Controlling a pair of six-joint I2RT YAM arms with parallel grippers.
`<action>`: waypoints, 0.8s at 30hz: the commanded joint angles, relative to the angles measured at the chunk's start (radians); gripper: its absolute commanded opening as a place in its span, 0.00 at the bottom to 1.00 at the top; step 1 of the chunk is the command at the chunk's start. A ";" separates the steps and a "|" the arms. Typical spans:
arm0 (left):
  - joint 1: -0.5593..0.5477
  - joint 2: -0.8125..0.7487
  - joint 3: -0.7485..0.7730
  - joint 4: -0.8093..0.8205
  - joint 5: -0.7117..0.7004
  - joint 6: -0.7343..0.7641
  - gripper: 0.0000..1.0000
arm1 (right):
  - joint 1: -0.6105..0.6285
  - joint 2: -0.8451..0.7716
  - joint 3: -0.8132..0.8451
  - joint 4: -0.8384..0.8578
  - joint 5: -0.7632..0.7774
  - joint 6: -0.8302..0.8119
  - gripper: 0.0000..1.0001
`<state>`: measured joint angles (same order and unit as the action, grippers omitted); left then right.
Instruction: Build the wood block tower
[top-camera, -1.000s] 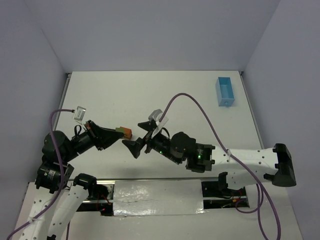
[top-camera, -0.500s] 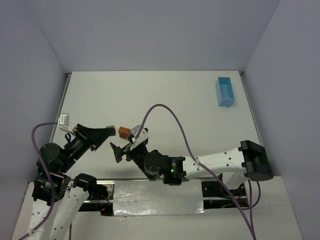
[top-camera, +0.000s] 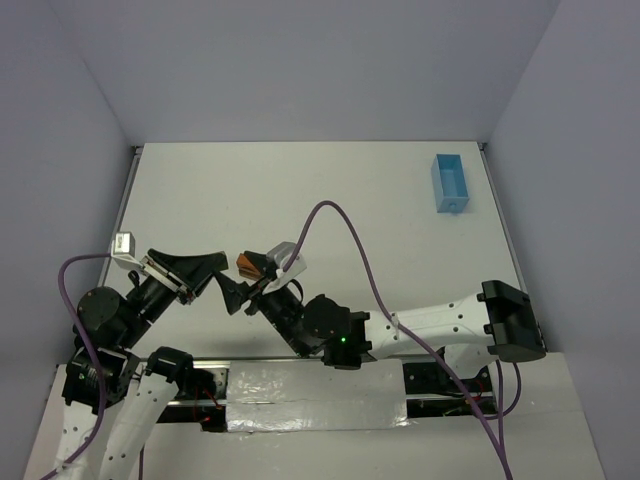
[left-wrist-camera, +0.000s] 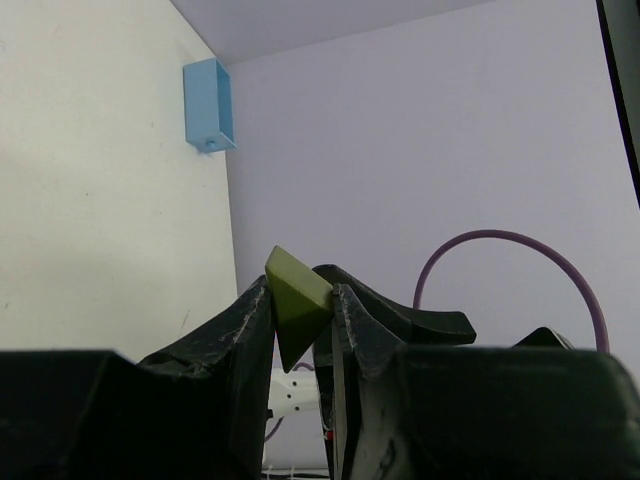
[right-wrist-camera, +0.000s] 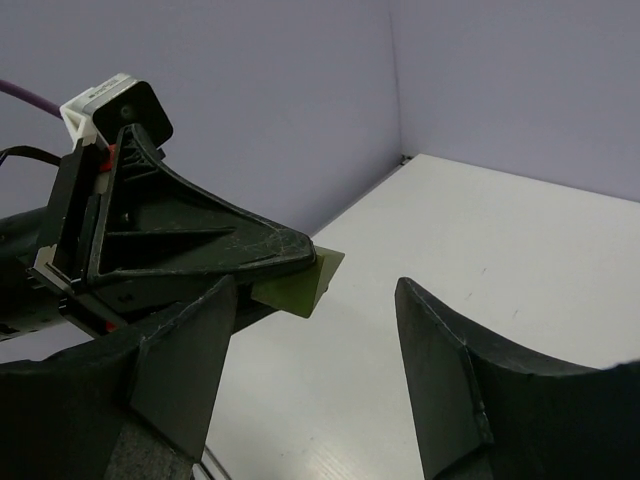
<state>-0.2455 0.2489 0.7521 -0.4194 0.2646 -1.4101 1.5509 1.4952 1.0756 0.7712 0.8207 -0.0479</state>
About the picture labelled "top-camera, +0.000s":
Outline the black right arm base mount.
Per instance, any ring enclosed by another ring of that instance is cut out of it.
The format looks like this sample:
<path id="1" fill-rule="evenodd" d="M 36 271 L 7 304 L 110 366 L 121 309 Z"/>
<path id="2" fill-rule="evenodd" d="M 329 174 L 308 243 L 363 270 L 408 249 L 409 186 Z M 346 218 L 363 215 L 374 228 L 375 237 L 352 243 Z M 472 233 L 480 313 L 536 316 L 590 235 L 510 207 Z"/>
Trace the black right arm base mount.
<path id="1" fill-rule="evenodd" d="M 464 398 L 460 388 L 433 360 L 403 360 L 402 369 L 406 397 L 409 400 Z M 481 368 L 473 377 L 463 378 L 461 382 L 474 398 L 493 394 L 487 366 Z"/>

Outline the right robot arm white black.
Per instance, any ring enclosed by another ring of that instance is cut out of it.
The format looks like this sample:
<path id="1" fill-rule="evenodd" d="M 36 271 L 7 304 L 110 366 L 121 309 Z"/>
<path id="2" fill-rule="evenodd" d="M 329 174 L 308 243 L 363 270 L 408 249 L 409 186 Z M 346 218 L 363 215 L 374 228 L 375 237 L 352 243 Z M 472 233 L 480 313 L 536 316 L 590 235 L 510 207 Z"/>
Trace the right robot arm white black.
<path id="1" fill-rule="evenodd" d="M 303 302 L 289 288 L 299 269 L 280 273 L 267 255 L 246 251 L 237 266 L 242 283 L 214 275 L 227 312 L 262 314 L 297 357 L 320 356 L 336 369 L 357 370 L 423 345 L 461 378 L 495 360 L 523 363 L 546 355 L 529 296 L 500 280 L 483 282 L 479 293 L 461 300 L 384 314 L 353 311 L 324 294 Z"/>

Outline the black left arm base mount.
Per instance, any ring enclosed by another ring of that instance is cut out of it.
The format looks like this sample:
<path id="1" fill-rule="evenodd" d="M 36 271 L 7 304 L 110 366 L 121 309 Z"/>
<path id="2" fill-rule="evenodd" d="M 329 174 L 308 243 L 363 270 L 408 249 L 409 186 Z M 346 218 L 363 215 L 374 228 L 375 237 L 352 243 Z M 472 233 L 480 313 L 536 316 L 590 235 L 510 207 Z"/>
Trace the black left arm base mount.
<path id="1" fill-rule="evenodd" d="M 170 400 L 157 424 L 197 425 L 202 431 L 227 431 L 229 363 L 195 361 L 193 378 Z"/>

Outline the blue plastic box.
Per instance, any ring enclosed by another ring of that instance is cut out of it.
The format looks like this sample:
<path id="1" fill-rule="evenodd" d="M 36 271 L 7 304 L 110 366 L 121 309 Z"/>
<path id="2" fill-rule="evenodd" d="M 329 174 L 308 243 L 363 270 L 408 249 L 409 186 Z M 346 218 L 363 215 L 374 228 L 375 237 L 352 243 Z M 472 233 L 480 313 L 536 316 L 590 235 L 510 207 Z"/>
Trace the blue plastic box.
<path id="1" fill-rule="evenodd" d="M 462 159 L 455 154 L 437 154 L 431 166 L 436 211 L 438 213 L 462 213 L 469 193 Z"/>

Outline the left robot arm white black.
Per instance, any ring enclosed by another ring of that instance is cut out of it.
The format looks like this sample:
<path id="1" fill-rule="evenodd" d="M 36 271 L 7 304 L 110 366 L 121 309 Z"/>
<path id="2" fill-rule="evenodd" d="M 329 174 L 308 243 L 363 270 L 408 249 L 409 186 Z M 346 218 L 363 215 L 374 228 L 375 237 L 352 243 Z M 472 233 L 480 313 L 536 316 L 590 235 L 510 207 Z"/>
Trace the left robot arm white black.
<path id="1" fill-rule="evenodd" d="M 174 256 L 151 249 L 137 261 L 124 248 L 110 257 L 128 266 L 133 287 L 126 295 L 95 287 L 73 304 L 65 274 L 76 260 L 58 272 L 75 352 L 65 368 L 63 426 L 49 479 L 128 478 L 172 400 L 213 399 L 216 392 L 214 375 L 195 368 L 192 355 L 160 347 L 142 361 L 132 349 L 172 303 L 191 304 L 227 269 L 225 253 Z"/>

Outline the orange arch wood block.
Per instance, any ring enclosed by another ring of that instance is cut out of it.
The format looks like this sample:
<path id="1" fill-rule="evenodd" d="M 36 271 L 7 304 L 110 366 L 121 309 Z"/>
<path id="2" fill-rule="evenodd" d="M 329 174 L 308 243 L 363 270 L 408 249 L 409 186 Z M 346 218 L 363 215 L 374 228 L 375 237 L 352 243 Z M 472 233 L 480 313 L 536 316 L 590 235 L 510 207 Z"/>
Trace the orange arch wood block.
<path id="1" fill-rule="evenodd" d="M 262 277 L 261 270 L 244 253 L 238 255 L 236 266 L 239 275 L 243 278 L 259 280 Z"/>

